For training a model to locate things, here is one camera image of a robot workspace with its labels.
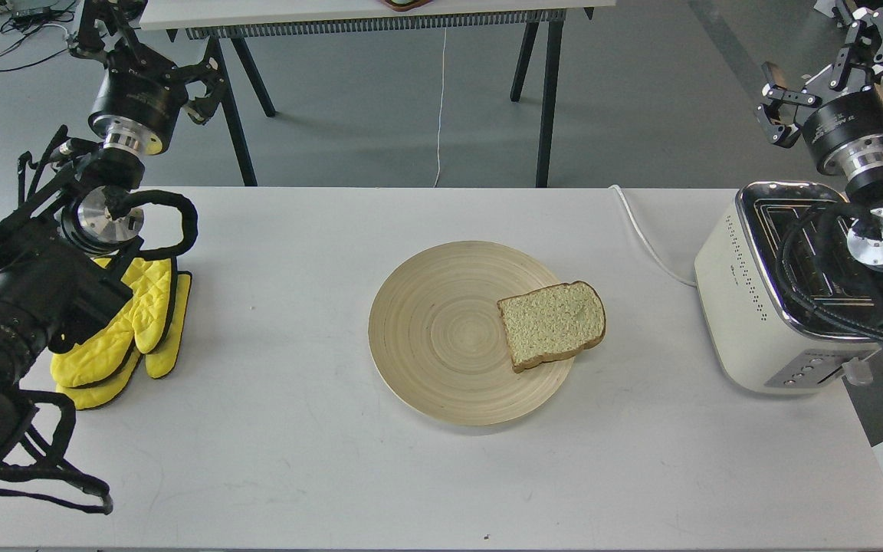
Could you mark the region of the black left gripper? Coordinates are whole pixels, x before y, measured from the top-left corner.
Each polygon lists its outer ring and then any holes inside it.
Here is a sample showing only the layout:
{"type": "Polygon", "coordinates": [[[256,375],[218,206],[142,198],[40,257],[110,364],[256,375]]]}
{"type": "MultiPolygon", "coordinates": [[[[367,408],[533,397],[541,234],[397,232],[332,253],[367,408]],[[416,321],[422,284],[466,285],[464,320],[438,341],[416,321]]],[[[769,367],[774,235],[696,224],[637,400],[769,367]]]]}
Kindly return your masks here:
{"type": "Polygon", "coordinates": [[[146,1],[83,1],[74,14],[76,28],[69,36],[69,53],[95,60],[105,67],[88,125],[96,136],[108,136],[115,126],[143,129],[143,152],[159,155],[168,150],[179,115],[205,125],[216,114],[228,89],[218,58],[172,67],[172,88],[141,76],[148,68],[147,49],[136,36],[132,21],[146,1]],[[201,83],[203,94],[190,97],[187,87],[201,83]]]}

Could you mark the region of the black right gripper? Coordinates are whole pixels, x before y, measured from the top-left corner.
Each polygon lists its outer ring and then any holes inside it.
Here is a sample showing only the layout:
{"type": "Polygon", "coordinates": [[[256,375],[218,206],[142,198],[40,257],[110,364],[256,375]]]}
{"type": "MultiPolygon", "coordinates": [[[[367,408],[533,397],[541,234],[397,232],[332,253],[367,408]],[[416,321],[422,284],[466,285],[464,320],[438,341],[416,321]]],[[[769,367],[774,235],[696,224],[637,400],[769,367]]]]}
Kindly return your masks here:
{"type": "Polygon", "coordinates": [[[780,67],[763,62],[756,121],[772,146],[791,148],[800,130],[816,171],[858,177],[883,167],[883,7],[835,6],[845,40],[830,66],[830,90],[852,92],[822,105],[805,90],[790,90],[780,67]],[[799,109],[807,117],[799,122],[799,109]]]}

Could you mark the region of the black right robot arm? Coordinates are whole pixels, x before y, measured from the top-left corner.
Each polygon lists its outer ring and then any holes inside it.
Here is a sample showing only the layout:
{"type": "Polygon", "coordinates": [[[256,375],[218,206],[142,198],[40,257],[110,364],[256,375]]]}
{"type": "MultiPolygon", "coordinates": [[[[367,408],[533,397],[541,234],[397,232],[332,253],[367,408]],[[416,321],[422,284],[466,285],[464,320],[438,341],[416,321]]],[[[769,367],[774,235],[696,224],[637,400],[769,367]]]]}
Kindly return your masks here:
{"type": "Polygon", "coordinates": [[[883,350],[883,7],[837,1],[833,11],[845,29],[835,60],[796,90],[766,62],[756,119],[774,146],[802,140],[820,174],[844,175],[845,199],[807,209],[783,233],[770,273],[799,314],[883,350]],[[841,314],[799,283],[800,238],[810,272],[863,294],[873,304],[867,317],[841,314]]]}

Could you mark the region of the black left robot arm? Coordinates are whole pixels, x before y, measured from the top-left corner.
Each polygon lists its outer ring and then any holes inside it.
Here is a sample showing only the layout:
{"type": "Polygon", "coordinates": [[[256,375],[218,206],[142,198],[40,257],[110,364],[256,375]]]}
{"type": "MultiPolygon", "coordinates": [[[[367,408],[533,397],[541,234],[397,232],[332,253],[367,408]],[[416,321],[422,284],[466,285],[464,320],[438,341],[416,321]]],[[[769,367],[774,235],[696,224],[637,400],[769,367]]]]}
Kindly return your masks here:
{"type": "Polygon", "coordinates": [[[45,350],[87,342],[129,303],[122,279],[133,261],[193,247],[195,206],[178,193],[140,191],[143,161],[168,149],[181,112],[207,123],[228,97],[216,38],[198,63],[176,65],[138,41],[126,14],[133,5],[78,7],[67,49],[105,70],[88,119],[96,139],[61,126],[38,161],[21,162],[18,206],[0,221],[0,496],[21,496],[18,483],[60,480],[100,503],[34,499],[89,514],[109,514],[113,502],[106,482],[64,457],[74,402],[20,383],[45,350]]]}

